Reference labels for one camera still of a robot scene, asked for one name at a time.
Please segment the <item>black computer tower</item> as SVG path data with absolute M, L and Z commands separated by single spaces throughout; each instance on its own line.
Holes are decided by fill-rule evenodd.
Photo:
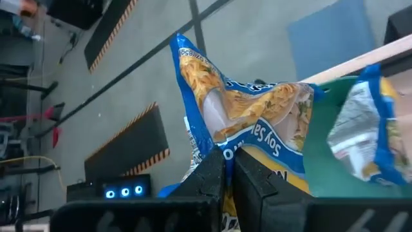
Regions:
M 152 197 L 150 174 L 111 177 L 95 181 L 80 182 L 67 187 L 66 201 L 94 198 L 132 199 Z

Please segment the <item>blue soy sauce noodle pack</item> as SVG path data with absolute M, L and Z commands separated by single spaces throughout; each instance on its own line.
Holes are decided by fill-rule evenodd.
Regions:
M 400 97 L 379 64 L 356 78 L 330 130 L 334 157 L 365 182 L 412 184 L 412 124 L 400 114 Z
M 170 47 L 192 146 L 189 171 L 219 148 L 231 184 L 235 153 L 245 148 L 276 175 L 308 191 L 303 147 L 321 89 L 303 82 L 243 84 L 223 75 L 186 36 L 174 35 Z

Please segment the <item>black striped floor mat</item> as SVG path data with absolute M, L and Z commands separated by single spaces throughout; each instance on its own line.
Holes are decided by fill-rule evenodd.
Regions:
M 84 50 L 90 73 L 96 70 L 137 2 L 138 0 L 111 0 Z
M 138 175 L 169 156 L 160 109 L 153 102 L 86 158 L 85 178 Z

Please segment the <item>teal plastic bin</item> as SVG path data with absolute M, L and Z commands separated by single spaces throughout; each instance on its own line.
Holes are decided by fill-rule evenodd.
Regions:
M 303 149 L 310 192 L 316 197 L 412 198 L 412 184 L 383 186 L 359 180 L 330 151 L 326 138 L 355 80 L 350 75 L 320 85 L 326 95 L 314 103 Z

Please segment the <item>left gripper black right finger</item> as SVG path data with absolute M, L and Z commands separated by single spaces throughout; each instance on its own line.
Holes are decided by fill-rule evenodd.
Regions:
M 242 149 L 232 185 L 241 232 L 412 232 L 412 200 L 315 198 Z

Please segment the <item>blue floor mat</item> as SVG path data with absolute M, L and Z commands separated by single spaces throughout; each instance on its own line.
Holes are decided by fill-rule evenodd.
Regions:
M 364 0 L 338 0 L 288 26 L 299 81 L 375 48 Z

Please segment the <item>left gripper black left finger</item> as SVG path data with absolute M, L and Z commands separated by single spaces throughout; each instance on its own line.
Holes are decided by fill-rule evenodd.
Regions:
M 225 159 L 214 148 L 168 197 L 70 202 L 50 232 L 221 232 L 224 187 Z

